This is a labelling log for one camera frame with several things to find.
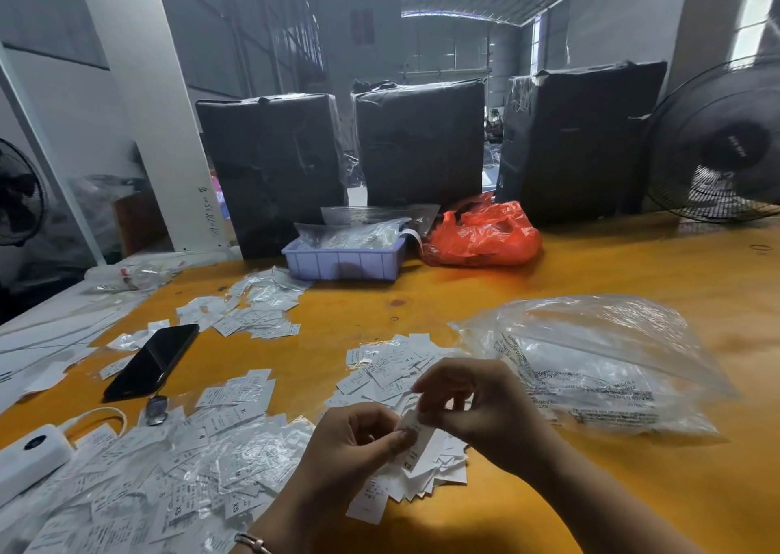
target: electric fan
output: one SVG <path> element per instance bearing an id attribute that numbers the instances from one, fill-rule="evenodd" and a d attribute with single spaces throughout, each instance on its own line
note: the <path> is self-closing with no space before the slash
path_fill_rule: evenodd
<path id="1" fill-rule="evenodd" d="M 32 164 L 0 139 L 0 245 L 23 245 L 41 228 L 44 191 Z"/>
<path id="2" fill-rule="evenodd" d="M 640 162 L 658 205 L 698 222 L 780 213 L 780 57 L 714 67 L 650 118 Z"/>

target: right hand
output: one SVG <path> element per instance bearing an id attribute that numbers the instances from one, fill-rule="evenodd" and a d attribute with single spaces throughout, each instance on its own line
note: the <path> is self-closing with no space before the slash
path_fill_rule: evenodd
<path id="1" fill-rule="evenodd" d="M 420 422 L 472 445 L 529 484 L 549 470 L 566 442 L 537 411 L 520 380 L 501 361 L 442 359 L 412 386 L 421 393 Z M 473 394 L 471 409 L 463 402 Z M 453 400 L 453 409 L 444 406 Z"/>

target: wooden table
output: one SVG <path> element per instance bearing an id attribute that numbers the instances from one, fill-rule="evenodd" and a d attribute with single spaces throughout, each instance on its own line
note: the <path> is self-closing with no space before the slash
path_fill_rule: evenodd
<path id="1" fill-rule="evenodd" d="M 446 323 L 522 297 L 636 293 L 679 310 L 744 394 L 706 408 L 722 440 L 586 437 L 565 433 L 659 514 L 710 552 L 780 551 L 780 227 L 680 231 L 653 215 L 546 232 L 544 254 L 524 268 L 429 268 L 407 261 L 394 285 L 317 284 L 288 313 L 298 336 L 272 341 L 204 332 L 166 385 L 191 402 L 202 388 L 271 367 L 270 413 L 315 418 L 346 375 L 346 350 L 395 333 L 430 332 L 452 345 Z M 193 297 L 219 293 L 249 270 L 223 263 L 180 275 L 97 342 L 175 317 Z M 0 417 L 0 445 L 95 407 L 115 361 L 99 350 L 54 389 Z M 135 421 L 143 400 L 124 402 Z M 83 433 L 94 422 L 77 430 Z M 526 484 L 468 451 L 469 484 L 432 498 L 389 502 L 381 525 L 344 519 L 323 552 L 579 552 L 563 523 Z"/>

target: fan blade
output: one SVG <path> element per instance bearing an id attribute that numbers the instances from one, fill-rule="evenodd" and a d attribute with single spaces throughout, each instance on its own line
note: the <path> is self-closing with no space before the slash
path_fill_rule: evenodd
<path id="1" fill-rule="evenodd" d="M 35 174 L 22 174 L 20 176 L 2 176 L 0 175 L 0 186 L 5 186 L 9 190 L 25 196 L 33 196 L 35 188 L 38 186 L 38 178 Z"/>
<path id="2" fill-rule="evenodd" d="M 4 188 L 0 188 L 0 209 L 8 215 L 11 233 L 30 232 L 35 228 L 35 214 Z"/>

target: black smartphone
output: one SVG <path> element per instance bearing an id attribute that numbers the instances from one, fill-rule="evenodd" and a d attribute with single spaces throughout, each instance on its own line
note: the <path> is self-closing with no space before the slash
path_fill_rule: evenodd
<path id="1" fill-rule="evenodd" d="M 154 332 L 103 392 L 103 402 L 128 400 L 158 391 L 198 336 L 197 324 L 171 326 Z"/>

